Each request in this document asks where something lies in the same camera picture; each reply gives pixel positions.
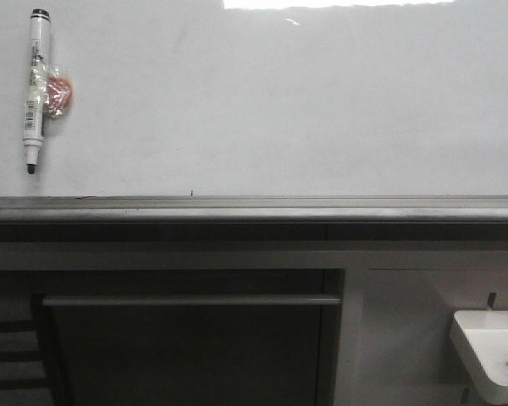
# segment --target whiteboard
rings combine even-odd
[[[36,175],[33,8],[71,71]],[[508,195],[508,0],[0,0],[0,196]]]

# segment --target gray metal frame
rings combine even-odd
[[[340,329],[335,333],[340,339],[334,348],[331,404],[351,406],[357,400],[369,278],[387,271],[500,272],[503,280],[508,242],[0,243],[0,272],[313,268],[345,271],[339,282]],[[399,286],[393,289],[399,294]]]
[[[4,222],[508,222],[508,196],[0,197]]]

